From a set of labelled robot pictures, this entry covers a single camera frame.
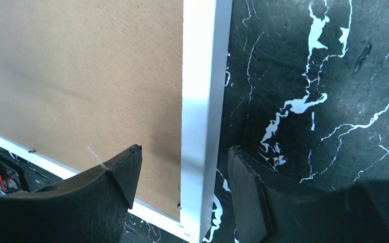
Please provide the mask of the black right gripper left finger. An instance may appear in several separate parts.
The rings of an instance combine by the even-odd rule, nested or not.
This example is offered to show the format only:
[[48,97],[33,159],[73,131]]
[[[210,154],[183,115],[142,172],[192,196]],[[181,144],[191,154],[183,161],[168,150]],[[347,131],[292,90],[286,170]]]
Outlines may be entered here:
[[0,195],[0,242],[121,242],[142,148],[35,192]]

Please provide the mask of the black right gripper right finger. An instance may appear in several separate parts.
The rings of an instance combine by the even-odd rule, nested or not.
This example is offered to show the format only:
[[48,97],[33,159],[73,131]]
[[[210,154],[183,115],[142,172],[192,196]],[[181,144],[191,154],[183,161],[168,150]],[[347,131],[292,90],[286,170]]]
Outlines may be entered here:
[[239,146],[228,151],[228,177],[240,242],[389,242],[389,180],[317,190]]

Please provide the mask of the white picture frame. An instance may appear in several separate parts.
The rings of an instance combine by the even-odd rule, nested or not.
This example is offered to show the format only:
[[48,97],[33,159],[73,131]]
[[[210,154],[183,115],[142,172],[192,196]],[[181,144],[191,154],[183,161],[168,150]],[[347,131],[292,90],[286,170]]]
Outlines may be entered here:
[[132,214],[211,242],[232,1],[0,1],[0,147],[62,179],[132,144]]

